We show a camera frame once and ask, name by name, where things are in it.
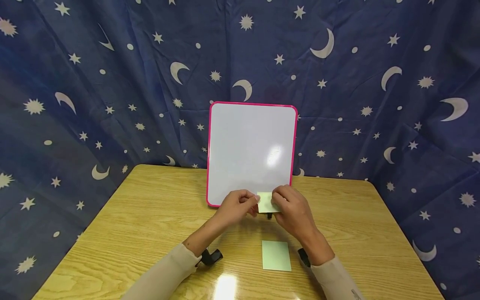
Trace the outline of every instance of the hand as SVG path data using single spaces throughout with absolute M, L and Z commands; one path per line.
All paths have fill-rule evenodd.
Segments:
M 212 219 L 226 228 L 240 222 L 247 213 L 256 217 L 255 206 L 258 204 L 259 199 L 260 196 L 248 190 L 231 191 L 225 197 Z
M 307 199 L 299 191 L 281 185 L 273 190 L 272 203 L 281 210 L 281 213 L 274 213 L 277 223 L 300 242 L 312 265 L 324 264 L 335 257 L 315 225 Z

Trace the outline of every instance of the beige sleeve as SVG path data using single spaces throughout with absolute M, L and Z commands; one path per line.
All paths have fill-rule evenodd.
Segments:
M 338 257 L 323 265 L 313 265 L 311 269 L 327 300 L 365 300 Z
M 121 298 L 122 300 L 167 300 L 180 282 L 196 270 L 200 257 L 183 244 L 177 245 L 164 258 L 143 274 Z

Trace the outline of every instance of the person's left hand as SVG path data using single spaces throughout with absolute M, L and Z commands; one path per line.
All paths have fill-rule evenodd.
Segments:
M 260 196 L 248 190 L 231 191 L 225 197 L 212 219 L 215 219 L 222 226 L 228 227 L 240 222 L 247 213 L 255 217 L 257 216 L 255 206 L 259 200 Z

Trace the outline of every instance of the person's right hand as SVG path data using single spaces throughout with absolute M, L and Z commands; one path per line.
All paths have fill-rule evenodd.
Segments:
M 307 199 L 291 186 L 275 188 L 272 203 L 281 210 L 281 213 L 274 213 L 277 223 L 300 243 L 318 232 Z
M 295 237 L 308 255 L 312 265 L 321 265 L 335 257 L 324 235 L 317 229 L 307 199 L 289 185 L 272 192 L 272 203 L 281 213 L 274 213 L 278 224 Z

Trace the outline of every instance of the pink whiteboard frame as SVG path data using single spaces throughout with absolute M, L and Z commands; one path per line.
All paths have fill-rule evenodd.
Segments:
M 256 106 L 277 106 L 277 107 L 287 107 L 287 108 L 293 108 L 295 110 L 295 128 L 293 130 L 293 148 L 292 148 L 292 162 L 290 166 L 290 182 L 289 184 L 292 184 L 292 176 L 293 176 L 293 158 L 295 155 L 295 141 L 297 139 L 297 121 L 298 121 L 298 115 L 299 112 L 297 108 L 293 105 L 280 105 L 280 104 L 264 104 L 264 103 L 244 103 L 244 102 L 225 102 L 225 101 L 215 101 L 210 105 L 210 111 L 208 113 L 208 153 L 207 153 L 207 186 L 206 186 L 206 195 L 205 199 L 207 201 L 208 206 L 211 207 L 220 207 L 219 205 L 213 205 L 208 201 L 208 178 L 209 178 L 209 172 L 210 172 L 210 133 L 211 133 L 211 126 L 212 124 L 212 107 L 213 105 L 217 103 L 223 103 L 223 104 L 238 104 L 238 105 L 256 105 Z

